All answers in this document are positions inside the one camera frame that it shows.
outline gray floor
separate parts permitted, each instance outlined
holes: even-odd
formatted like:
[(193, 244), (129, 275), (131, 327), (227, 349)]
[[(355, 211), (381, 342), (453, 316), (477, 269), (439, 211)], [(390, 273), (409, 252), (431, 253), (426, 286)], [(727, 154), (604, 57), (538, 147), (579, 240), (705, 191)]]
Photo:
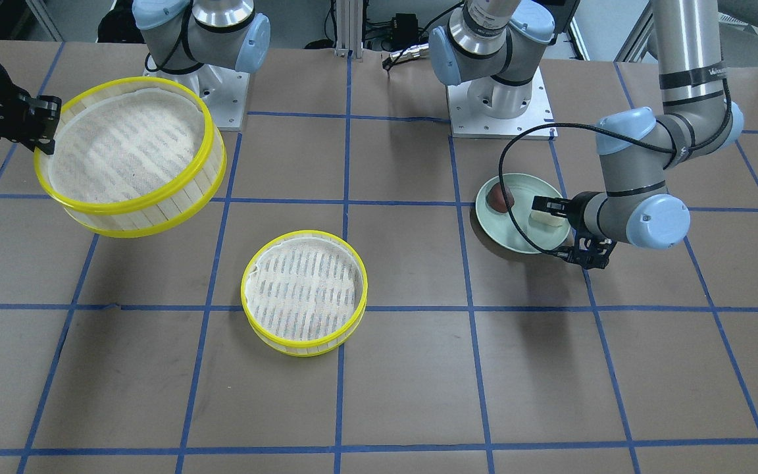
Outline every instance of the gray floor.
[[(145, 52), (0, 42), (14, 81), (64, 100)], [(583, 273), (482, 233), (505, 141), (451, 138), (429, 64), (380, 60), (271, 51), (222, 189), (153, 237), (88, 232), (0, 144), (0, 472), (758, 473), (758, 70), (730, 75), (738, 143), (670, 174), (686, 243)], [(557, 120), (659, 108), (652, 65), (542, 72)], [(517, 144), (506, 171), (603, 185), (585, 132)], [(355, 334), (308, 359), (238, 297), (299, 228), (344, 237), (370, 279)]]

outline yellow-rimmed basket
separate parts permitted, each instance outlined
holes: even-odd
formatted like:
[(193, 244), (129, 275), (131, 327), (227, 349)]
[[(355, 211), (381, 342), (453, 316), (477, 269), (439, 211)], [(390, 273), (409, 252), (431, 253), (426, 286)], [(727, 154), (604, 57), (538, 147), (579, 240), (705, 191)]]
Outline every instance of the yellow-rimmed basket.
[(333, 234), (299, 230), (271, 240), (241, 277), (241, 304), (261, 339), (284, 354), (308, 357), (343, 344), (367, 304), (367, 270)]
[(172, 228), (189, 219), (213, 198), (226, 170), (222, 136), (207, 106), (183, 85), (162, 78), (123, 78), (101, 84), (66, 102), (58, 129), (84, 112), (88, 106), (138, 90), (157, 88), (180, 94), (204, 116), (204, 137), (189, 165), (174, 179), (152, 192), (127, 201), (93, 203), (61, 195), (51, 186), (48, 156), (34, 150), (34, 172), (40, 186), (84, 227), (109, 237), (142, 237)]

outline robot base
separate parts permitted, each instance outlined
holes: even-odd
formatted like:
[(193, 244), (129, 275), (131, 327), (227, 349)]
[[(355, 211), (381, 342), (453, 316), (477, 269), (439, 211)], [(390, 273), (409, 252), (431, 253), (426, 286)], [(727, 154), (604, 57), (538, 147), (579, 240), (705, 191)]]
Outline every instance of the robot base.
[[(447, 87), (449, 117), (452, 122), (452, 136), (458, 138), (514, 138), (530, 127), (553, 122), (548, 94), (542, 83), (542, 74), (537, 69), (532, 79), (533, 96), (524, 113), (512, 119), (497, 119), (486, 116), (480, 108), (470, 103), (467, 90), (470, 82)], [(556, 129), (543, 129), (530, 133), (527, 139), (548, 140), (557, 137)]]
[[(148, 66), (153, 68), (153, 59), (148, 59)], [(165, 72), (148, 72), (144, 76), (166, 78), (183, 84), (197, 93), (207, 104), (213, 121), (224, 132), (241, 132), (241, 124), (247, 108), (247, 88), (250, 74), (236, 72), (225, 67), (204, 65), (195, 72), (175, 76)]]

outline brown round object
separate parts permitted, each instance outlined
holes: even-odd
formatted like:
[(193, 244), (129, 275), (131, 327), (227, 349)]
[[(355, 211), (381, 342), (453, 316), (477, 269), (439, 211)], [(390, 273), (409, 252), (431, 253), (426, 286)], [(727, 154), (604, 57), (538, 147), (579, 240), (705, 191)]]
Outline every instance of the brown round object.
[(505, 204), (505, 197), (502, 196), (502, 185), (496, 183), (490, 188), (490, 192), (487, 193), (487, 205), (497, 213), (507, 213), (508, 207), (514, 207), (514, 195), (511, 194), (511, 189), (506, 188), (505, 191), (508, 194), (508, 204)]

